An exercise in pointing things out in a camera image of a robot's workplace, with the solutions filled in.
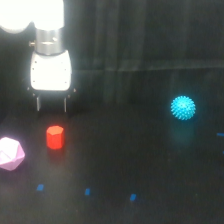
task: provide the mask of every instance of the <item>pink icosahedron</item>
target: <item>pink icosahedron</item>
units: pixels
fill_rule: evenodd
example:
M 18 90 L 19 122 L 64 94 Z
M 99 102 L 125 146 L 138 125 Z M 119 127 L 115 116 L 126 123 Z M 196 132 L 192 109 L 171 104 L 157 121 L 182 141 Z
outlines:
M 15 170 L 24 158 L 25 153 L 18 141 L 6 137 L 0 140 L 0 168 Z

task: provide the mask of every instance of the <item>blue spiky ball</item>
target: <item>blue spiky ball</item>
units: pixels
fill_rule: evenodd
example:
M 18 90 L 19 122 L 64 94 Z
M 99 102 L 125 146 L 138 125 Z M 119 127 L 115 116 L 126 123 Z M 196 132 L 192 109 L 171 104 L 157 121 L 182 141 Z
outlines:
M 179 120 L 189 120 L 195 114 L 196 108 L 192 99 L 179 96 L 171 104 L 172 114 Z

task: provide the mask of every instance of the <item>black curtain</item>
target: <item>black curtain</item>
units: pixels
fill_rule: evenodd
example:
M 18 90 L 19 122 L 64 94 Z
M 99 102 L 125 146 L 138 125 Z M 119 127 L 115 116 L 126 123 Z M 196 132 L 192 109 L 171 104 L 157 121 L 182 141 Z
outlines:
M 223 10 L 221 0 L 65 0 L 76 101 L 157 105 L 181 94 L 220 103 Z M 26 99 L 34 33 L 32 24 L 0 31 L 0 99 Z

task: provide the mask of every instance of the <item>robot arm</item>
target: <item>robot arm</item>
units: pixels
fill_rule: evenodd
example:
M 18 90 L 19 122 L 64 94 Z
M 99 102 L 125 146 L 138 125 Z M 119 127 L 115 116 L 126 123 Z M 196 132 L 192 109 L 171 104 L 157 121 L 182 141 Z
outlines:
M 0 27 L 20 33 L 33 22 L 36 40 L 30 80 L 34 90 L 67 91 L 71 85 L 71 62 L 63 41 L 63 0 L 0 0 Z

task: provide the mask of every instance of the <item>black table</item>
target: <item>black table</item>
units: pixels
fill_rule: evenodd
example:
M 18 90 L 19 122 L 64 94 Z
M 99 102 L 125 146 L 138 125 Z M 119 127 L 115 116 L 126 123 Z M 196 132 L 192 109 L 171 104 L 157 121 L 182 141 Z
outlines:
M 65 128 L 59 151 L 46 147 L 54 124 Z M 162 105 L 38 116 L 19 103 L 0 136 L 19 140 L 26 158 L 15 171 L 0 170 L 0 223 L 223 224 L 222 131 L 218 110 L 181 122 Z

